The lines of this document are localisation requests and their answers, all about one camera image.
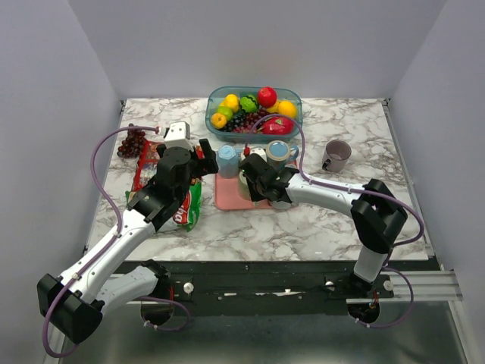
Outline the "purple ceramic mug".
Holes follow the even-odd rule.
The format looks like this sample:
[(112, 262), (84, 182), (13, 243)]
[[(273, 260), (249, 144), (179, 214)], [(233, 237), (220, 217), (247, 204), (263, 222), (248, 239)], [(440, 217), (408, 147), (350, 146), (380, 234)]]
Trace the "purple ceramic mug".
[(350, 145), (343, 140), (331, 140), (325, 147), (322, 168), (329, 172), (340, 172), (352, 155)]

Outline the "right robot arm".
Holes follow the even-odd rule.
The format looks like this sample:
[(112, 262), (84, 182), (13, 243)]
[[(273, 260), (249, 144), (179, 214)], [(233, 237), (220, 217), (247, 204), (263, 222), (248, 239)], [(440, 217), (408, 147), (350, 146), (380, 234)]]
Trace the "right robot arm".
[(309, 180), (293, 167), (278, 171), (255, 153), (239, 163), (239, 170), (254, 202), (266, 199), (282, 206), (308, 204), (349, 216), (362, 243), (349, 289), (357, 297), (374, 291), (382, 266), (408, 219), (385, 183), (372, 179), (363, 187), (337, 184), (330, 188), (329, 181)]

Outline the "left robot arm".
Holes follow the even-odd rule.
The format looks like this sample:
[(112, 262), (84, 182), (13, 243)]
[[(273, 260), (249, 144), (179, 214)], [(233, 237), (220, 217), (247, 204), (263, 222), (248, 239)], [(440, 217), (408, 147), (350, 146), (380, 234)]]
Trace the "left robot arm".
[(55, 326), (73, 344), (91, 336), (110, 309), (140, 297), (161, 299), (168, 289), (169, 272), (149, 260), (111, 281), (109, 278), (141, 243), (158, 232), (184, 203), (192, 181), (218, 171), (216, 154), (207, 139), (194, 147), (187, 139), (166, 140), (158, 148), (156, 174), (138, 190), (117, 224), (94, 249), (59, 276), (44, 275), (38, 282), (39, 310), (47, 330)]

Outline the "green ceramic mug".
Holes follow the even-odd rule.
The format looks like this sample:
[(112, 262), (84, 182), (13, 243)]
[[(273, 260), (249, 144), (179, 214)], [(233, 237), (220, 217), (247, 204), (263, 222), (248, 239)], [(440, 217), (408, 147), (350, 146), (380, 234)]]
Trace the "green ceramic mug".
[(254, 206), (258, 204), (257, 202), (252, 201), (249, 185), (247, 183), (246, 177), (243, 175), (242, 172), (240, 172), (238, 176), (238, 193), (242, 199), (244, 199), (245, 201), (249, 201)]

